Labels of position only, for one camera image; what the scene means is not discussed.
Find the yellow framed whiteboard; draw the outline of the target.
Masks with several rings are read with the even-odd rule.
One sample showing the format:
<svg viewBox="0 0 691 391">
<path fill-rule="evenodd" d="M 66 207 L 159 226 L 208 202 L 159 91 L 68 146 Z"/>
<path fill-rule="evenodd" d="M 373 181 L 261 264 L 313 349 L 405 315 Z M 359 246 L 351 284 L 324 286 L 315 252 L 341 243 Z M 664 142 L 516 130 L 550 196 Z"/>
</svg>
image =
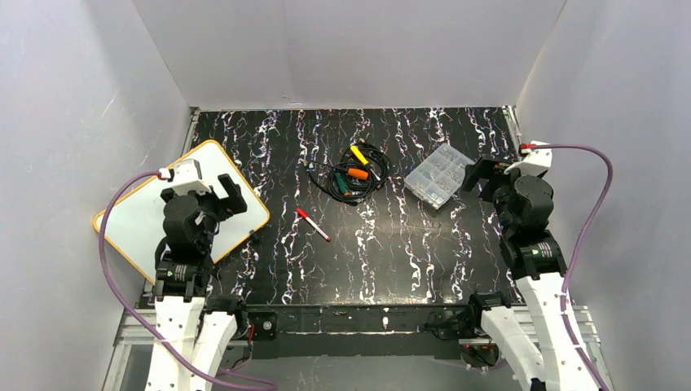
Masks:
<svg viewBox="0 0 691 391">
<path fill-rule="evenodd" d="M 211 252 L 213 261 L 217 263 L 247 240 L 252 231 L 265 226 L 270 212 L 217 141 L 207 140 L 192 148 L 180 158 L 186 159 L 200 162 L 203 179 L 221 197 L 226 192 L 220 186 L 218 176 L 229 174 L 231 180 L 240 186 L 248 205 L 245 213 L 236 214 L 220 223 L 220 231 L 214 236 Z M 164 201 L 160 193 L 167 186 L 156 178 L 149 178 L 121 196 L 109 215 L 105 232 L 105 239 L 151 283 L 155 276 L 154 253 L 164 237 Z"/>
</svg>

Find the red whiteboard marker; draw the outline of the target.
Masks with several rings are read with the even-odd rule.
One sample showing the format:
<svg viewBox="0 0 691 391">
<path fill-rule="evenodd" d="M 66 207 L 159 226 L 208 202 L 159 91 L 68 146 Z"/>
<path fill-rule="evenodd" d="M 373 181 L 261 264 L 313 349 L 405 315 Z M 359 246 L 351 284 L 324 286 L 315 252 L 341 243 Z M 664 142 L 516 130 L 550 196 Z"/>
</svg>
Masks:
<svg viewBox="0 0 691 391">
<path fill-rule="evenodd" d="M 331 237 L 301 208 L 297 208 L 297 214 L 309 224 L 325 241 L 330 242 Z"/>
</svg>

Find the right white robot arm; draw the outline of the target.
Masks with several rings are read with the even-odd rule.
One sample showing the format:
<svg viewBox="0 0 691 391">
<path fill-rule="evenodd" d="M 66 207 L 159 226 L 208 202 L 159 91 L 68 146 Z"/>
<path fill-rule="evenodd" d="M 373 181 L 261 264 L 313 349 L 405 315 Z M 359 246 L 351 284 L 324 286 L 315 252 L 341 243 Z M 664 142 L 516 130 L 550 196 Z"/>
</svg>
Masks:
<svg viewBox="0 0 691 391">
<path fill-rule="evenodd" d="M 502 258 L 535 337 L 528 336 L 500 293 L 473 294 L 466 325 L 489 336 L 524 390 L 605 390 L 583 347 L 566 287 L 565 258 L 548 230 L 552 187 L 540 176 L 489 156 L 465 167 L 462 191 L 471 191 L 481 179 L 486 184 L 479 197 L 494 206 L 500 220 Z"/>
</svg>

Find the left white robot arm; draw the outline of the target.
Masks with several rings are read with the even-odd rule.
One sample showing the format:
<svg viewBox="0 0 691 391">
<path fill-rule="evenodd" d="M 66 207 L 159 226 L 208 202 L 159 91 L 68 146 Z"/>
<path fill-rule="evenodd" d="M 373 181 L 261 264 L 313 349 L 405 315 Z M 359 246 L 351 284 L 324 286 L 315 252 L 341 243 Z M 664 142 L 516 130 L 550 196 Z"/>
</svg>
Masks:
<svg viewBox="0 0 691 391">
<path fill-rule="evenodd" d="M 234 299 L 205 307 L 212 247 L 221 222 L 247 210 L 241 188 L 218 176 L 219 197 L 202 180 L 173 174 L 161 192 L 164 236 L 155 251 L 156 342 L 147 390 L 210 390 L 222 354 L 237 331 Z"/>
</svg>

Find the clear plastic screw box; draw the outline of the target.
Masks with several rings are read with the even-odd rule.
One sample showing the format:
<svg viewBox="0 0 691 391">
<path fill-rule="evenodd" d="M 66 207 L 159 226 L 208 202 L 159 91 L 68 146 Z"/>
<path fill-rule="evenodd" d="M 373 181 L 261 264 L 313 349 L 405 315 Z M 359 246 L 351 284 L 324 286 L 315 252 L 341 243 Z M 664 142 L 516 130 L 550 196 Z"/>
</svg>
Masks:
<svg viewBox="0 0 691 391">
<path fill-rule="evenodd" d="M 405 178 L 404 186 L 433 209 L 440 209 L 461 187 L 473 161 L 448 143 L 437 147 Z"/>
</svg>

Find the green handled screwdriver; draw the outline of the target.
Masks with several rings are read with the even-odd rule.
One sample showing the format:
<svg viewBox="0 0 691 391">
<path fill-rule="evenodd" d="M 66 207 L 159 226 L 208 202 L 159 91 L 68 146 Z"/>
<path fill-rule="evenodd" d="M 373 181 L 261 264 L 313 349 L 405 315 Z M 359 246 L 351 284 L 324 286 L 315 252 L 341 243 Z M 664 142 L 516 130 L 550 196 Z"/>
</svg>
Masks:
<svg viewBox="0 0 691 391">
<path fill-rule="evenodd" d="M 352 196 L 353 193 L 347 186 L 347 183 L 340 173 L 335 173 L 335 180 L 337 183 L 338 192 L 342 196 Z"/>
</svg>

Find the orange handled screwdriver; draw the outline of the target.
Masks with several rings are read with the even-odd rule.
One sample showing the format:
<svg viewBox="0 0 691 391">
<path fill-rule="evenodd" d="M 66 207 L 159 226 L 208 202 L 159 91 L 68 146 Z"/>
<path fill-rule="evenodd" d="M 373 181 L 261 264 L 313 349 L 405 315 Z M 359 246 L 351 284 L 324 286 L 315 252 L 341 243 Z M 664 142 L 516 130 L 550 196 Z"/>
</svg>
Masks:
<svg viewBox="0 0 691 391">
<path fill-rule="evenodd" d="M 348 176 L 352 178 L 356 178 L 358 180 L 362 181 L 367 181 L 369 177 L 369 173 L 367 170 L 363 169 L 358 169 L 358 168 L 351 168 L 351 167 L 335 167 L 334 168 L 336 171 L 347 174 Z"/>
</svg>

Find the yellow handled screwdriver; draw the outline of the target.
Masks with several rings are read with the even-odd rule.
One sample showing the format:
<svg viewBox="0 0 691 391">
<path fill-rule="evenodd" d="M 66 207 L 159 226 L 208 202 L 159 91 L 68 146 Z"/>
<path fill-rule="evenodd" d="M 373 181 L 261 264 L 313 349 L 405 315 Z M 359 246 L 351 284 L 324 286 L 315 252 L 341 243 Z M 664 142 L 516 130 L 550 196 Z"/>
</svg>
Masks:
<svg viewBox="0 0 691 391">
<path fill-rule="evenodd" d="M 371 172 L 375 181 L 381 180 L 381 165 L 379 164 L 375 147 L 369 143 L 359 143 L 350 146 L 352 156 Z"/>
</svg>

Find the aluminium table frame rail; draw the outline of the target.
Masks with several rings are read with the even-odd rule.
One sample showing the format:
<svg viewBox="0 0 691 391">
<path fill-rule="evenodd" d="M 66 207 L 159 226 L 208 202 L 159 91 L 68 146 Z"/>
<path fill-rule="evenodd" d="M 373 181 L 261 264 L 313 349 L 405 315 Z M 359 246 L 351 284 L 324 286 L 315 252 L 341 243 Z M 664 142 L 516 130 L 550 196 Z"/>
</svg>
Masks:
<svg viewBox="0 0 691 391">
<path fill-rule="evenodd" d="M 583 343 L 603 380 L 614 390 L 600 337 L 587 306 L 574 305 Z M 327 355 L 355 356 L 435 356 L 441 359 L 470 358 L 477 365 L 498 362 L 489 353 L 469 357 L 475 350 L 491 349 L 496 339 L 462 323 L 465 305 L 247 305 L 241 310 L 240 337 L 230 346 L 246 348 L 245 336 L 255 326 L 254 359 Z M 110 367 L 103 390 L 127 390 L 126 380 L 149 364 L 134 363 L 132 353 L 140 353 L 152 343 L 152 336 L 134 317 L 124 314 L 115 339 Z"/>
</svg>

